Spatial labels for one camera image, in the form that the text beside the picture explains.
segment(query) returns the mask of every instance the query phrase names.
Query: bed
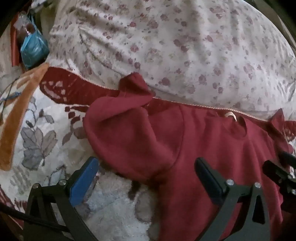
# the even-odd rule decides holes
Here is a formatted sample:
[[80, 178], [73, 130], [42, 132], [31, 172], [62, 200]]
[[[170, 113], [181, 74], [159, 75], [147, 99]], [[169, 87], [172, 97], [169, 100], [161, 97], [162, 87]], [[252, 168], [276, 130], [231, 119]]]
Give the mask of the bed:
[[[282, 108], [291, 120], [287, 141], [294, 143], [293, 47], [248, 3], [78, 0], [61, 2], [58, 13], [49, 33], [50, 67], [21, 76], [12, 87], [23, 92], [32, 79], [38, 82], [14, 123], [19, 131], [8, 150], [11, 166], [0, 171], [6, 205], [24, 212], [34, 183], [56, 184], [94, 155], [82, 127], [85, 112], [100, 96], [98, 87], [113, 95], [131, 72], [143, 76], [155, 98], [261, 121]], [[3, 111], [1, 140], [17, 102]], [[158, 237], [156, 202], [153, 190], [102, 163], [77, 209], [98, 240], [148, 241]]]

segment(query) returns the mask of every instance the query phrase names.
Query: red shirt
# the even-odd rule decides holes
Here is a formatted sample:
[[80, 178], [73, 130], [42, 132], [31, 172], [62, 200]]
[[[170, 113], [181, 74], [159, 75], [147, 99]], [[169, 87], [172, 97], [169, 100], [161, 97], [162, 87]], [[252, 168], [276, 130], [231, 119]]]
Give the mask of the red shirt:
[[[200, 108], [153, 99], [142, 77], [120, 81], [118, 97], [98, 98], [86, 112], [83, 126], [96, 154], [115, 171], [158, 187], [161, 212], [159, 241], [194, 241], [217, 212], [194, 171], [204, 157], [225, 179], [262, 185], [268, 204], [271, 237], [283, 221], [278, 187], [262, 173], [266, 160], [289, 151], [282, 135], [284, 116], [269, 121], [235, 112]], [[234, 212], [223, 237], [238, 215]]]

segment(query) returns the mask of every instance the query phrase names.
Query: silver bolt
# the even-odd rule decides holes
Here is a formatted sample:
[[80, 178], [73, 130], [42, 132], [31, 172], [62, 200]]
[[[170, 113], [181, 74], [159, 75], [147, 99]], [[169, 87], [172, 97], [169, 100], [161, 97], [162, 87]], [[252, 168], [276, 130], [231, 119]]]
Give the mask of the silver bolt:
[[39, 185], [40, 185], [39, 183], [34, 183], [32, 188], [36, 189], [37, 187], [39, 187]]
[[255, 187], [260, 188], [261, 184], [260, 183], [255, 183]]
[[233, 186], [234, 181], [231, 180], [231, 179], [228, 179], [228, 180], [226, 181], [226, 183], [227, 183], [229, 186]]
[[67, 183], [66, 179], [62, 179], [62, 180], [59, 181], [59, 185], [61, 185], [61, 186], [65, 186], [66, 183]]

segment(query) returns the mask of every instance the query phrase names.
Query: brown stripe on blanket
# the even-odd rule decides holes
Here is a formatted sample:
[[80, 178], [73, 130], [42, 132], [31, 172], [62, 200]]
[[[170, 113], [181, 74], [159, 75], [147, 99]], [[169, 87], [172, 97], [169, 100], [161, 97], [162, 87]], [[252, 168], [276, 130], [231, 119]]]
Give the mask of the brown stripe on blanket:
[[11, 169], [15, 141], [20, 131], [22, 120], [29, 105], [29, 101], [48, 67], [49, 64], [44, 63], [33, 69], [33, 71], [30, 71], [32, 75], [29, 83], [17, 98], [14, 107], [5, 120], [2, 136], [0, 137], [0, 169], [4, 171], [9, 171]]

